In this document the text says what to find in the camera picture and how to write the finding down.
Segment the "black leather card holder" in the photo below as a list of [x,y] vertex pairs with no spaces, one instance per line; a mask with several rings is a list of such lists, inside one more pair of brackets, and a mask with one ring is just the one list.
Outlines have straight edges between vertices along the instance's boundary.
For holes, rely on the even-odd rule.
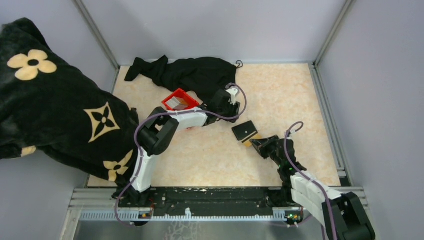
[[236,140],[243,143],[258,134],[258,130],[252,120],[234,126],[231,130]]

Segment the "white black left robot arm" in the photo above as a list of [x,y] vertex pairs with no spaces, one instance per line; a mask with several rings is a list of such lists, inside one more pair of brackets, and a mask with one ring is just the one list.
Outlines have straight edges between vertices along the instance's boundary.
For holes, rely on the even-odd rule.
[[237,101],[237,96],[244,93],[238,85],[229,84],[218,90],[210,103],[176,111],[155,108],[135,130],[133,138],[138,153],[134,171],[129,183],[113,194],[115,205],[120,208],[146,207],[157,160],[168,149],[175,133],[206,127],[219,120],[235,123],[245,111]]

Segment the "gold credit card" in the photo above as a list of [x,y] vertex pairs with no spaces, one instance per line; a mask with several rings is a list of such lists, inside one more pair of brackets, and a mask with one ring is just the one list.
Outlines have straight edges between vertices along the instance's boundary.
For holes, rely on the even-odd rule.
[[260,140],[260,139],[263,139],[262,135],[259,133],[255,133],[255,134],[252,134],[251,136],[248,136],[246,139],[242,140],[241,142],[245,147],[249,148],[253,145],[252,144],[253,140]]

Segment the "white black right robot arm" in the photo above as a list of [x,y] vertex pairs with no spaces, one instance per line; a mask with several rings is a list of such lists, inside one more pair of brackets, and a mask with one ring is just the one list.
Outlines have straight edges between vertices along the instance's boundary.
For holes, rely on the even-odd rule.
[[354,192],[343,193],[317,180],[297,161],[291,138],[275,135],[250,142],[262,158],[270,158],[278,166],[283,203],[306,208],[320,222],[330,240],[377,238],[359,196]]

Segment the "red plastic bin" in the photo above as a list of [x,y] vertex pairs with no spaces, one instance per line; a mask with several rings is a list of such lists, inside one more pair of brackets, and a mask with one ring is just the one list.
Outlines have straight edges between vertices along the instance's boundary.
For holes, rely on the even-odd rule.
[[169,111],[183,111],[195,108],[200,103],[181,88],[175,90],[161,102]]

